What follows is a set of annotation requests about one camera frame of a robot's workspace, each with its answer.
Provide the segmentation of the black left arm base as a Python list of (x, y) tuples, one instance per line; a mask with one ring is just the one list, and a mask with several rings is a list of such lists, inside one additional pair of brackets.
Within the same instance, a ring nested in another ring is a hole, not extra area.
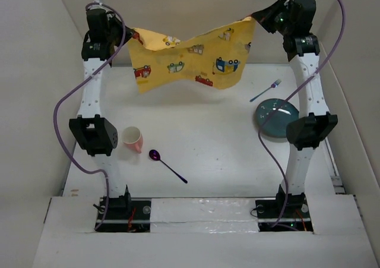
[(96, 206), (100, 209), (94, 225), (96, 232), (146, 233), (150, 232), (151, 199), (132, 199), (129, 204), (121, 199), (109, 200), (106, 217), (102, 222), (105, 200)]

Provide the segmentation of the blue metal fork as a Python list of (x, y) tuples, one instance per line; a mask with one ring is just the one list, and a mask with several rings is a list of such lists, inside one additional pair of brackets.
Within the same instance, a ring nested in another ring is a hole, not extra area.
[(249, 101), (253, 102), (254, 100), (258, 99), (260, 96), (268, 92), (269, 90), (276, 88), (280, 83), (281, 83), (281, 79), (277, 79), (267, 89), (263, 90), (262, 92), (260, 92), (259, 94), (251, 98)]

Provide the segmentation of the teal ceramic plate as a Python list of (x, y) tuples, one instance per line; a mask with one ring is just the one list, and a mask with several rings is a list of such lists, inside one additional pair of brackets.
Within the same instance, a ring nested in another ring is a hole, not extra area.
[(261, 134), (271, 138), (286, 138), (287, 125), (299, 118), (299, 110), (290, 102), (277, 109), (284, 100), (267, 99), (256, 108), (253, 120)]

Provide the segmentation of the yellow car-print placemat cloth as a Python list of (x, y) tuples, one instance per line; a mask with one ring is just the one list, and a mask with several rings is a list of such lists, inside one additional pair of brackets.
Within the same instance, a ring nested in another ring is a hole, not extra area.
[(248, 16), (184, 41), (136, 28), (127, 45), (139, 93), (179, 80), (217, 90), (234, 86), (242, 77), (255, 26)]

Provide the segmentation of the pink ceramic mug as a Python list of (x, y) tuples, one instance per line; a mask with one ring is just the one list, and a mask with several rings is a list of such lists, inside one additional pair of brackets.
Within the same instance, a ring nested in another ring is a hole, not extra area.
[(140, 154), (143, 147), (143, 136), (137, 127), (127, 127), (123, 130), (122, 141), (127, 148)]

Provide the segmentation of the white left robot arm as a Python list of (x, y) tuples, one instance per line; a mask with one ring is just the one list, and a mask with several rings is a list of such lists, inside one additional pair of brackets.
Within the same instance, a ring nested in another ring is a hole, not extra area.
[(88, 32), (81, 57), (86, 84), (77, 116), (69, 120), (69, 128), (78, 145), (107, 173), (109, 194), (101, 206), (123, 219), (132, 213), (131, 196), (112, 153), (118, 145), (118, 131), (106, 118), (104, 98), (112, 61), (135, 32), (100, 0), (87, 5), (85, 11)]

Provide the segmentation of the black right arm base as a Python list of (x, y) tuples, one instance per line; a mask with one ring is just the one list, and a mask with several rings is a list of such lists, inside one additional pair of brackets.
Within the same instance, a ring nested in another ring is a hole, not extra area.
[(255, 200), (255, 207), (250, 214), (257, 219), (260, 232), (314, 231), (306, 199), (299, 206), (287, 206), (274, 226), (279, 219), (282, 206), (273, 198)]

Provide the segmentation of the purple metal spoon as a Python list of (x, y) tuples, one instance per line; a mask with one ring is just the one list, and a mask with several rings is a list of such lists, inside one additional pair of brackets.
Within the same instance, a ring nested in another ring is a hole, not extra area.
[(166, 162), (164, 162), (162, 159), (161, 159), (161, 155), (160, 153), (156, 150), (156, 149), (151, 149), (148, 153), (149, 157), (151, 160), (153, 161), (157, 161), (157, 162), (161, 162), (162, 164), (164, 164), (165, 167), (167, 167), (170, 171), (172, 171), (182, 182), (184, 182), (185, 184), (188, 183), (188, 180), (185, 179), (182, 175), (178, 174), (175, 170), (173, 170)]

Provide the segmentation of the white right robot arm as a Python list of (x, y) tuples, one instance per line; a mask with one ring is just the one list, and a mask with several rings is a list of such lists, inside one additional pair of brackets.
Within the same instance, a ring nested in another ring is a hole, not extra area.
[(324, 98), (319, 61), (319, 41), (311, 28), (316, 13), (315, 0), (278, 0), (252, 17), (269, 33), (280, 33), (283, 49), (293, 70), (299, 98), (299, 117), (286, 127), (290, 154), (284, 179), (275, 197), (274, 209), (287, 217), (302, 206), (305, 181), (315, 150), (338, 123)]

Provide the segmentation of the silver foil tape strip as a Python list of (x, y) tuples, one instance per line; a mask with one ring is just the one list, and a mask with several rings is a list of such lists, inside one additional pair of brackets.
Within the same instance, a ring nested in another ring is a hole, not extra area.
[(252, 234), (253, 198), (154, 198), (150, 232), (157, 234)]

